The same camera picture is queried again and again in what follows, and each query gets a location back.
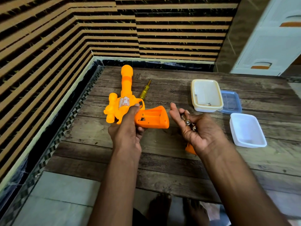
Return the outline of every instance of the wooden table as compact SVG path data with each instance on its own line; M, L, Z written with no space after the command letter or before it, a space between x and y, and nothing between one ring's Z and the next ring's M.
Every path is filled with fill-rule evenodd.
M235 90L243 113L254 115L265 134L265 148L237 150L280 210L301 216L301 101L286 80L193 71L134 69L132 91L138 96L148 80L146 109L170 102L195 112L191 102L192 79L214 79L222 89ZM59 144L46 170L101 181L110 160L112 141L103 110L108 96L120 96L120 67L106 67ZM230 115L212 113L231 141ZM141 140L142 155L137 188L220 203L212 182L197 156L184 151L185 142L170 119L169 129L148 129Z

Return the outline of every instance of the foot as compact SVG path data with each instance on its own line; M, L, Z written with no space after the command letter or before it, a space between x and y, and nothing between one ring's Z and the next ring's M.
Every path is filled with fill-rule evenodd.
M154 225L166 226L170 205L170 196L158 194L158 196L150 202L146 217Z
M207 210L194 199L183 198L183 210L186 216L186 225L209 226L210 220Z

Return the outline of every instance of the plastic container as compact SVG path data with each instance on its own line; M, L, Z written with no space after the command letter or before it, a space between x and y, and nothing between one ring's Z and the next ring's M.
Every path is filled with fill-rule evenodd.
M213 113L224 106L219 84L214 80L194 79L191 82L191 98L198 112Z
M232 113L230 117L230 128L235 145L248 148L267 145L256 117L242 113Z
M221 90L224 107L221 110L221 113L241 113L242 107L240 103L239 96L234 91Z

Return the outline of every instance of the person's left hand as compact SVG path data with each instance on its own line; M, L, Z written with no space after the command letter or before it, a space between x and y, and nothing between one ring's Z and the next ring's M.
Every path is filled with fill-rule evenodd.
M145 131L142 127L135 126L135 115L139 111L139 104L131 106L123 116L121 124L113 123L109 129L109 135L113 141L113 149L135 151L141 154L140 140Z

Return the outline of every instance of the blue plastic container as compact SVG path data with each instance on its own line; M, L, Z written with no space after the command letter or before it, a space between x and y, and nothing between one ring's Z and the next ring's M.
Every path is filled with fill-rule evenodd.
M240 99L236 92L221 90L221 94L224 102L224 107L220 111L221 113L231 114L242 112Z

